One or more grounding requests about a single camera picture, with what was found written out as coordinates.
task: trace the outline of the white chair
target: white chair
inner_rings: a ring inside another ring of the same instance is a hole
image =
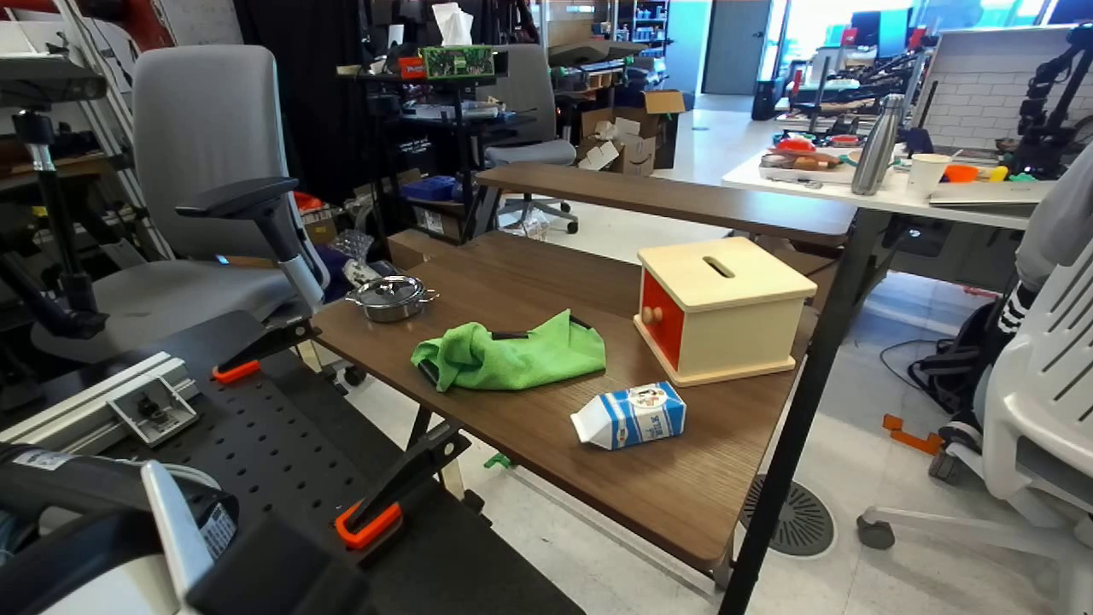
[[[1060,607],[1093,612],[1093,243],[1057,267],[1020,331],[985,375],[985,454],[951,445],[1030,527],[867,508],[859,538],[887,549],[893,527],[993,544],[1060,564]]]

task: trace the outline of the black cable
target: black cable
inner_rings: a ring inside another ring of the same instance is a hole
[[[915,380],[910,380],[907,373],[898,373],[893,364],[887,364],[887,355],[893,352],[898,352],[898,348],[911,348],[911,347],[939,347],[944,339],[907,339],[907,343],[895,343],[895,347],[885,347],[882,352],[879,352],[879,358],[882,358],[882,365],[898,380],[898,383],[907,383],[907,388],[911,388],[911,389],[919,389],[919,398],[926,398],[926,400],[932,400]]]

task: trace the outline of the white table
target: white table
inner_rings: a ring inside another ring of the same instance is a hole
[[[761,162],[761,155],[748,158],[745,164],[731,168],[722,180],[731,186],[731,189],[818,194],[818,197],[844,202],[844,204],[855,204],[855,209],[882,209],[882,212],[893,212],[893,217],[948,219],[948,221],[992,226],[992,230],[1025,230],[1030,226],[1020,209],[1015,209],[1015,217],[973,212],[973,204],[968,204],[968,209],[936,209],[936,204],[926,202],[923,191],[910,191],[910,176],[898,176],[898,172],[887,172],[882,191],[855,194],[847,180],[808,186],[808,180],[761,179],[760,162]]]

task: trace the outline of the small carton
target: small carton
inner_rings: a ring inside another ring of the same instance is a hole
[[[578,442],[596,447],[635,447],[678,437],[686,426],[686,402],[670,383],[612,389],[571,415]]]

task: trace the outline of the computer monitor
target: computer monitor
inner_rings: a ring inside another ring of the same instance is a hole
[[[855,45],[874,47],[882,38],[882,12],[851,14]]]
[[[1089,0],[1057,0],[1050,25],[1081,25],[1081,20],[1093,20]]]

